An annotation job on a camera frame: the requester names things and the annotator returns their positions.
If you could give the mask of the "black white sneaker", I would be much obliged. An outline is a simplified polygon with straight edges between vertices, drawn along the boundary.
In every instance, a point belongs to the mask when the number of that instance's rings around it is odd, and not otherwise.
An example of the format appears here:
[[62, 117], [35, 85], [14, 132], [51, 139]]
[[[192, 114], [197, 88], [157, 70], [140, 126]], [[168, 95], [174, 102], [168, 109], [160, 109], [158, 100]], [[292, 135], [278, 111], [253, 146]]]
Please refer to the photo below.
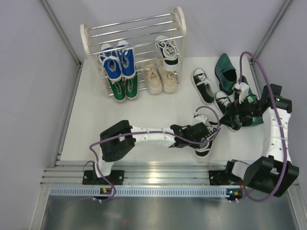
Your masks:
[[218, 129], [218, 124], [212, 121], [207, 121], [205, 125], [208, 129], [208, 133], [201, 139], [201, 142], [207, 141], [207, 143], [201, 144], [197, 149], [195, 149], [195, 153], [200, 157], [204, 157], [209, 154], [214, 141], [213, 136]]
[[166, 71], [177, 71], [179, 67], [179, 57], [173, 42], [164, 35], [155, 39], [155, 48], [161, 56]]

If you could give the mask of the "beige lace sneaker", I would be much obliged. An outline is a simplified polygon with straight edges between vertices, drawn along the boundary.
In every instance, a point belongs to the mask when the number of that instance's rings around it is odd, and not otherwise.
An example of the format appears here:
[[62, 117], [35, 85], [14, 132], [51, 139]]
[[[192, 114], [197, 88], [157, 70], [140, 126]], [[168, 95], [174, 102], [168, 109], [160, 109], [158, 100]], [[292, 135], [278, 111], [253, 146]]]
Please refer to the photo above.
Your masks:
[[163, 66], [163, 61], [157, 63], [157, 71], [162, 80], [162, 86], [166, 93], [175, 93], [177, 91], [177, 80], [174, 72], [167, 71]]
[[142, 77], [145, 80], [150, 93], [159, 94], [162, 92], [163, 90], [162, 83], [154, 62], [152, 61], [143, 62]]

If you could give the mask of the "green sneaker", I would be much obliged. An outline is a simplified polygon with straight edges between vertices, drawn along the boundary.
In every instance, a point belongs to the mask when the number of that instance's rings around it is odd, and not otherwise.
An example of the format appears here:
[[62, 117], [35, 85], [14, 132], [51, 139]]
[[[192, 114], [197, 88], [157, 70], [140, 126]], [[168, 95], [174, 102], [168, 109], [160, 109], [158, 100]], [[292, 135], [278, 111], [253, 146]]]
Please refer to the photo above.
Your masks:
[[134, 100], [138, 96], [138, 74], [136, 73], [133, 78], [124, 78], [125, 93], [128, 99]]
[[113, 92], [113, 96], [117, 102], [123, 102], [126, 99], [126, 93], [124, 90], [124, 84], [122, 80], [111, 81], [108, 79], [108, 83]]

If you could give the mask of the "blue sneaker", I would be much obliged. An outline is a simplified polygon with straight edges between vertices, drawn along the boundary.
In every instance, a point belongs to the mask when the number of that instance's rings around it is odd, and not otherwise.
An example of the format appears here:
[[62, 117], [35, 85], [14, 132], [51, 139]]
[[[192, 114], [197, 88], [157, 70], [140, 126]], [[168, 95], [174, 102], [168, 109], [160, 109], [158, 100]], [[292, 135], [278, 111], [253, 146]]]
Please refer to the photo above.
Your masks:
[[115, 51], [110, 51], [111, 49], [113, 49], [111, 44], [102, 44], [98, 60], [105, 69], [108, 79], [112, 82], [117, 82], [122, 79], [122, 73], [117, 55]]
[[117, 48], [117, 55], [119, 58], [122, 75], [126, 79], [132, 79], [136, 73], [134, 48], [127, 40], [119, 41]]

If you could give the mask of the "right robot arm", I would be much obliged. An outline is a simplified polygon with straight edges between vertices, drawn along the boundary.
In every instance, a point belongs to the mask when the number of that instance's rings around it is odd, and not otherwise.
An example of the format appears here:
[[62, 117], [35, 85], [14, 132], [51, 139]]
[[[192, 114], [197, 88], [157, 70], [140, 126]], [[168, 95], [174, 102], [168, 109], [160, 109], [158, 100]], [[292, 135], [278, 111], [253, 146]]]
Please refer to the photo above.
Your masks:
[[281, 97], [282, 87], [264, 86], [261, 99], [248, 94], [243, 102], [232, 102], [223, 91], [215, 94], [215, 105], [223, 113], [220, 123], [234, 130], [250, 127], [255, 119], [264, 125], [262, 153], [252, 164], [231, 160], [224, 171], [210, 171], [212, 185], [240, 184], [244, 187], [281, 197], [299, 176], [288, 150], [288, 123], [292, 101]]

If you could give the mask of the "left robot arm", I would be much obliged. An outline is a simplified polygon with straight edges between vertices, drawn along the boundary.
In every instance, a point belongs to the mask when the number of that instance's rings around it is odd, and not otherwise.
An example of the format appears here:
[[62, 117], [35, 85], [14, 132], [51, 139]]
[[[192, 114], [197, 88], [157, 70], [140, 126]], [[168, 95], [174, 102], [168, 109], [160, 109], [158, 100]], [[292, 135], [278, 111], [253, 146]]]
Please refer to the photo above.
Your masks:
[[93, 150], [99, 146], [100, 153], [95, 153], [92, 170], [83, 172], [83, 185], [122, 185], [123, 170], [113, 170], [115, 162], [123, 159], [134, 147], [157, 145], [165, 148], [190, 147], [198, 156], [206, 156], [211, 150], [218, 125], [210, 122], [206, 115], [196, 114], [194, 124], [166, 128], [149, 129], [130, 125], [122, 120], [100, 134], [100, 141], [90, 145]]

